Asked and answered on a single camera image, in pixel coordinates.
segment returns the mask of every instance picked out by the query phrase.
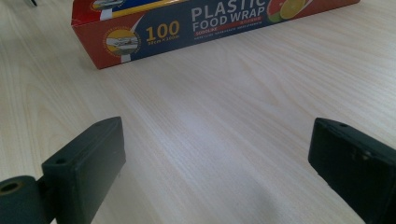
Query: black plastic part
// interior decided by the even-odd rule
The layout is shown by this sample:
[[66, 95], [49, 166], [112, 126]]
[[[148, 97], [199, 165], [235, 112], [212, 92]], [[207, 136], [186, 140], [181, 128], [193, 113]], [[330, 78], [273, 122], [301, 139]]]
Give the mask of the black plastic part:
[[396, 223], [396, 150], [344, 123], [316, 119], [308, 160], [366, 223]]
[[0, 182], [0, 224], [91, 223], [125, 163], [120, 118], [93, 124], [42, 164], [38, 180]]
[[42, 164], [49, 186], [57, 191], [58, 224], [91, 223], [125, 163], [120, 118], [105, 119]]
[[0, 183], [0, 223], [48, 223], [33, 177], [17, 176]]

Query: red box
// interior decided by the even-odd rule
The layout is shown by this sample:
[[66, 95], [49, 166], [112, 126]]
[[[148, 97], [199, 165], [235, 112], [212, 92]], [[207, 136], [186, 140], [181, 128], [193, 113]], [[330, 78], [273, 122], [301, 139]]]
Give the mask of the red box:
[[104, 68], [359, 1], [75, 0], [72, 26]]

